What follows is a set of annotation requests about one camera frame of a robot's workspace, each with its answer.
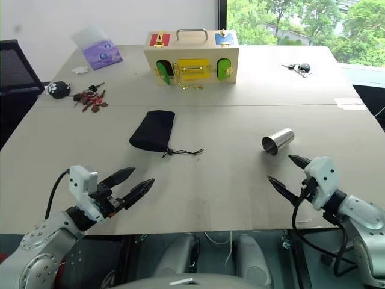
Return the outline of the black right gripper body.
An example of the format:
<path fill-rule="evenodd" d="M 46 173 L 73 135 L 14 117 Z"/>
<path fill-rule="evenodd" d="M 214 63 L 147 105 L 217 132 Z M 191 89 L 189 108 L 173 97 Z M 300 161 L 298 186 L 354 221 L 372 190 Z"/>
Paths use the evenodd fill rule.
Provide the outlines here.
<path fill-rule="evenodd" d="M 304 200 L 312 203 L 316 194 L 316 179 L 314 177 L 304 179 L 301 185 L 302 186 L 300 196 L 297 200 L 297 205 L 300 205 Z"/>

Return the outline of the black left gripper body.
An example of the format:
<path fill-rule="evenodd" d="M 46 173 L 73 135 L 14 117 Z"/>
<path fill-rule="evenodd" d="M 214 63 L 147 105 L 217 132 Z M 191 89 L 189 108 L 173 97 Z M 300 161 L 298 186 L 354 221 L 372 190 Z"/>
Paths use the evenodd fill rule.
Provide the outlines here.
<path fill-rule="evenodd" d="M 113 197 L 112 190 L 102 182 L 97 185 L 96 192 L 90 193 L 89 196 L 96 204 L 103 218 L 112 218 L 124 205 L 123 199 Z"/>

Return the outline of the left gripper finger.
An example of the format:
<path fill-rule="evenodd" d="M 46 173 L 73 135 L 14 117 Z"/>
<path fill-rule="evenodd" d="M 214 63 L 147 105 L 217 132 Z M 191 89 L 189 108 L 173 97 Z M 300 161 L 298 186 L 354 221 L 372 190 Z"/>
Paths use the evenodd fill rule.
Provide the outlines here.
<path fill-rule="evenodd" d="M 126 181 L 134 170 L 134 167 L 127 167 L 116 171 L 100 182 L 100 190 L 111 190 L 113 187 L 118 186 L 122 182 Z"/>
<path fill-rule="evenodd" d="M 133 189 L 130 190 L 129 194 L 127 194 L 123 200 L 123 208 L 128 210 L 131 206 L 137 203 L 143 196 L 145 196 L 149 190 L 152 188 L 155 182 L 154 178 L 145 180 L 138 185 L 136 185 Z"/>

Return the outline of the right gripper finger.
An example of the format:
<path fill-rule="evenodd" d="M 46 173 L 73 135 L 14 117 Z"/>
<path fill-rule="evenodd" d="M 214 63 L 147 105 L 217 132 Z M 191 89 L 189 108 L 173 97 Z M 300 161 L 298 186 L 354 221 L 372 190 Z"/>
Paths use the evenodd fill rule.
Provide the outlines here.
<path fill-rule="evenodd" d="M 305 170 L 305 168 L 311 163 L 312 160 L 302 157 L 299 155 L 291 154 L 288 155 L 289 159 L 299 168 Z"/>
<path fill-rule="evenodd" d="M 266 176 L 271 183 L 271 185 L 274 187 L 274 189 L 283 196 L 286 200 L 288 200 L 293 206 L 296 206 L 300 198 L 296 195 L 294 195 L 292 192 L 290 192 L 286 186 L 281 183 L 279 180 L 275 179 L 272 176 L 267 175 Z"/>

